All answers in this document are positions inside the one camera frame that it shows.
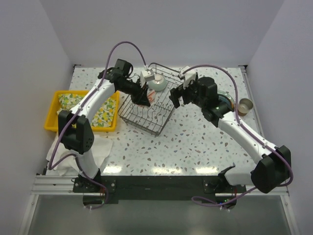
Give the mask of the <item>celadon green flower plate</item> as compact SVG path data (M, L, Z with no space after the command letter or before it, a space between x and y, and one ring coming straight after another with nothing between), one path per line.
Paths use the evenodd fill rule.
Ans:
M218 90L217 94L218 94L219 101L225 102L227 104L228 108L230 110L234 111L235 100L233 99L233 97L229 93L224 92L222 90Z

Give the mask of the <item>teal blue plate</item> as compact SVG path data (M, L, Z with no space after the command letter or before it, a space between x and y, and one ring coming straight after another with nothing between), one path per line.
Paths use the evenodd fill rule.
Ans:
M229 109L233 110L233 103L232 103L231 99L229 99L227 96L220 94L219 95L219 101L226 103L227 107Z

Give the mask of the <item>beige ceramic cup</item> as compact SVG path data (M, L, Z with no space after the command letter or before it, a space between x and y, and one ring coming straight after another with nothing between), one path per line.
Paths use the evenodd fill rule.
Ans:
M242 98L239 101L238 114L242 117L247 115L248 112L253 108L253 106L253 102L250 99Z

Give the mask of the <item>red white patterned bowl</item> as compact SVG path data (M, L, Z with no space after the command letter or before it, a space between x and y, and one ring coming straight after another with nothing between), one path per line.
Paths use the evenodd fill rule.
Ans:
M147 99L148 99L150 104L152 104L155 101L156 94L157 93L155 92L155 90L148 90L147 91Z

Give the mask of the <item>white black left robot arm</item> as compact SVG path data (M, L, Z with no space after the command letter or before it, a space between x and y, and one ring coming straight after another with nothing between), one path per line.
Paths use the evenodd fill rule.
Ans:
M115 65L99 73L92 89L70 111L58 114L58 140L55 149L63 144L70 155L75 158L79 174L85 178L84 186L90 192L101 188L100 170L94 161L91 147L94 134L91 121L102 104L116 91L128 94L132 102L149 107L147 82L155 76L147 66L140 72L139 79L134 82L129 77L133 66L125 60L117 60Z

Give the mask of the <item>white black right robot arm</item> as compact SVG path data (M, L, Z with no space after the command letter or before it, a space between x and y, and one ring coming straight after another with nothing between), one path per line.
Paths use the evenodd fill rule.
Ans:
M230 192L235 185L253 185L262 193L269 193L291 178L291 151L284 145L278 147L267 141L236 116L228 99L218 94L213 78L202 77L170 90L170 100L175 108L183 103L195 104L204 118L230 135L254 160L253 170L231 166L223 170L218 187Z

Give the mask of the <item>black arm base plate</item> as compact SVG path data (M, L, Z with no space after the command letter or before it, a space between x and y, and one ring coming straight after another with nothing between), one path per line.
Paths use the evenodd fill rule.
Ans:
M121 200L188 201L193 196L221 203L246 191L245 186L231 186L218 176L102 176L101 180L98 186L78 176L72 179L72 191L83 194L85 206Z

